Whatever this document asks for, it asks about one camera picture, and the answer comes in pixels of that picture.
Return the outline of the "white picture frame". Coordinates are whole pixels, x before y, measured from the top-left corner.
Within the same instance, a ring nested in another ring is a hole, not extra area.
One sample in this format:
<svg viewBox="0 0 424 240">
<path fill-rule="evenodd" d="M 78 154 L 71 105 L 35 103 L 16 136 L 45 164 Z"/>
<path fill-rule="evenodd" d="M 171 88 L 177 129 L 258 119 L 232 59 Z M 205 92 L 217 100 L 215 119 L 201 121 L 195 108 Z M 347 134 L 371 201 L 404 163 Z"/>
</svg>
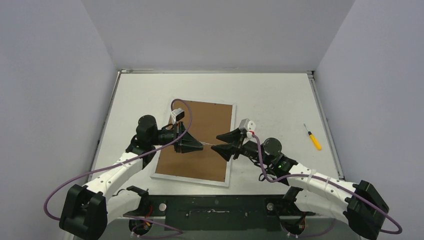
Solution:
<svg viewBox="0 0 424 240">
<path fill-rule="evenodd" d="M 193 120 L 189 133 L 199 142 L 218 145 L 219 134 L 230 132 L 236 127 L 236 104 L 187 100 L 187 105 L 176 102 L 176 108 L 183 108 L 188 125 L 191 109 Z M 202 151 L 177 153 L 167 147 L 158 154 L 157 162 L 150 177 L 193 184 L 228 187 L 231 163 L 225 161 L 210 145 L 203 145 Z"/>
</svg>

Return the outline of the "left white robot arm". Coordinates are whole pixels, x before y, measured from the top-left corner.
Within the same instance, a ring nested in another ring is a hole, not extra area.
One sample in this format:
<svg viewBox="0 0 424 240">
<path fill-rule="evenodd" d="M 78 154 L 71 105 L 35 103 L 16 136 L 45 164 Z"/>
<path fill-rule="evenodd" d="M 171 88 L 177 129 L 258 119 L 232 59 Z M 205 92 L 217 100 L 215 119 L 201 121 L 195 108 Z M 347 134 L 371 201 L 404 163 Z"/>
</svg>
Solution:
<svg viewBox="0 0 424 240">
<path fill-rule="evenodd" d="M 83 240 L 98 240 L 108 224 L 122 215 L 131 211 L 144 215 L 149 210 L 146 190 L 130 186 L 122 195 L 114 194 L 151 162 L 159 146 L 173 146 L 175 152 L 182 154 L 203 150 L 203 144 L 187 132 L 183 122 L 158 128 L 154 116 L 142 116 L 136 134 L 115 167 L 68 190 L 59 228 Z"/>
</svg>

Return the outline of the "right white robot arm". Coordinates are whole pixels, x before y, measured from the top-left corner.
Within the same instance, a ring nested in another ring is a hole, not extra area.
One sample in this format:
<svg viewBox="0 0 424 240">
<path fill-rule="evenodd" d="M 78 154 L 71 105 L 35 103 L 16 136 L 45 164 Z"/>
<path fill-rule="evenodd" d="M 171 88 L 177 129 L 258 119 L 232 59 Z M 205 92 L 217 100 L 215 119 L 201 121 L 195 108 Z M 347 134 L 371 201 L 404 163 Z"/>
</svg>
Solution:
<svg viewBox="0 0 424 240">
<path fill-rule="evenodd" d="M 260 142 L 252 131 L 233 130 L 218 135 L 223 143 L 211 146 L 223 159 L 247 157 L 259 166 L 264 179 L 289 187 L 282 207 L 290 215 L 311 212 L 346 223 L 359 236 L 375 240 L 389 207 L 369 182 L 348 182 L 304 166 L 282 153 L 281 142 L 269 137 Z"/>
</svg>

